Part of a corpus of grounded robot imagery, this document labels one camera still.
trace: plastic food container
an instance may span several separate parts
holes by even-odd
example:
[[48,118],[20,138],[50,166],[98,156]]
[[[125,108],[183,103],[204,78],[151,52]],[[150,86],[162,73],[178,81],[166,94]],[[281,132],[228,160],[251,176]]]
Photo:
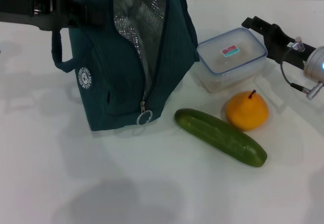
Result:
[[195,71],[211,93],[260,71],[268,55],[266,48],[245,28],[237,28],[202,42],[197,50],[200,63]]

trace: lunch bag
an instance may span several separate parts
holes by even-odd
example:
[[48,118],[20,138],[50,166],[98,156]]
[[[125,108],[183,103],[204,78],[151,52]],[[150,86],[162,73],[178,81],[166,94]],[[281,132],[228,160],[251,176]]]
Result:
[[170,94],[195,61],[197,36],[186,0],[75,0],[105,13],[102,29],[69,29],[73,58],[55,65],[75,70],[91,130],[143,125],[161,116]]

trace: green cucumber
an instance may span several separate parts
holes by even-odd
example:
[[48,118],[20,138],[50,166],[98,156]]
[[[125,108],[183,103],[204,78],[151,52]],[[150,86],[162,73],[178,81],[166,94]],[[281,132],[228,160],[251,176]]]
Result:
[[242,163],[261,167],[267,160],[265,150],[251,137],[212,115],[193,109],[180,109],[174,118],[188,133]]

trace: bag strap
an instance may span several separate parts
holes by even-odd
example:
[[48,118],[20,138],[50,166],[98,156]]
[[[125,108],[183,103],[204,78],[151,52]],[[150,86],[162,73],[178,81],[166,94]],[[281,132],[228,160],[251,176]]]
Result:
[[62,38],[59,30],[52,32],[52,57],[55,66],[69,73],[78,66],[78,59],[72,58],[66,62],[62,62]]

